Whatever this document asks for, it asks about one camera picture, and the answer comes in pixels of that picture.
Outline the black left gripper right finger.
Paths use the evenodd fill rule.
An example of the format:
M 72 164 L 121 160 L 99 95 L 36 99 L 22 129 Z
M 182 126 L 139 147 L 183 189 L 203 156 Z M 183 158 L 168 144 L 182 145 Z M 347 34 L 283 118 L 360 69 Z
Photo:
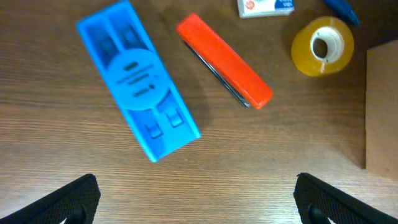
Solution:
M 294 199 L 302 223 L 397 224 L 397 219 L 308 173 L 297 175 Z

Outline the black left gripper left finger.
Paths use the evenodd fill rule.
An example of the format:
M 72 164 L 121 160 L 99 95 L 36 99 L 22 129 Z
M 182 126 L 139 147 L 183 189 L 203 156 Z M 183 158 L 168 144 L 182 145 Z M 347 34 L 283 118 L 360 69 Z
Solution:
M 34 203 L 1 218 L 1 223 L 92 224 L 101 192 L 96 177 L 85 174 Z

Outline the orange black stapler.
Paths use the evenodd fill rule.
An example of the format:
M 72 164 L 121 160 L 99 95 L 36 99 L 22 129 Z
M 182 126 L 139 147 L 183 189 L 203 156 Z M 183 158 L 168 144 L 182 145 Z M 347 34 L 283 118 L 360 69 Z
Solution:
M 199 15 L 188 15 L 176 30 L 241 105 L 261 109 L 271 100 L 273 91 L 268 84 Z

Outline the yellow clear tape roll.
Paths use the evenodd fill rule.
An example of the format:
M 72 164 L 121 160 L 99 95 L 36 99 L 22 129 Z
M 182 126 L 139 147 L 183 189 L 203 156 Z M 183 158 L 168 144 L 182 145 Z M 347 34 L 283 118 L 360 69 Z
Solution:
M 313 20 L 295 36 L 291 56 L 302 73 L 320 77 L 344 69 L 354 53 L 350 28 L 340 19 L 323 16 Z

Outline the blue plastic tray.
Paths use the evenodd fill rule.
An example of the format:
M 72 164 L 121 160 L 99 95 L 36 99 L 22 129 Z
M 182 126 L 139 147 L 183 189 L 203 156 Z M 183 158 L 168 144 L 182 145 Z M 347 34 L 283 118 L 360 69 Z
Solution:
M 152 162 L 199 139 L 201 132 L 129 1 L 76 27 L 120 112 Z

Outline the blue ballpoint pen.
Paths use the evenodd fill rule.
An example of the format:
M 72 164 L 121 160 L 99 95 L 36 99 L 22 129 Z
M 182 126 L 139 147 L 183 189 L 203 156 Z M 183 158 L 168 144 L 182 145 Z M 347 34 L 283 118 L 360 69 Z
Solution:
M 342 19 L 352 23 L 354 26 L 360 25 L 358 16 L 345 0 L 323 0 L 323 2 L 334 10 Z

